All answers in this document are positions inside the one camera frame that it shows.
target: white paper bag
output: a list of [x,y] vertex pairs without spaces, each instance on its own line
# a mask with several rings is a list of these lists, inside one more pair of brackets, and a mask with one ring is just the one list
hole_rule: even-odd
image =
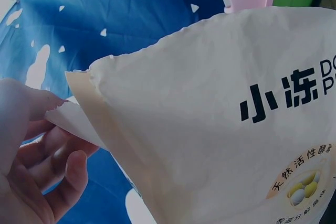
[[335,39],[333,10],[220,14],[67,73],[88,120],[64,128],[92,124],[159,224],[318,223],[336,187]]

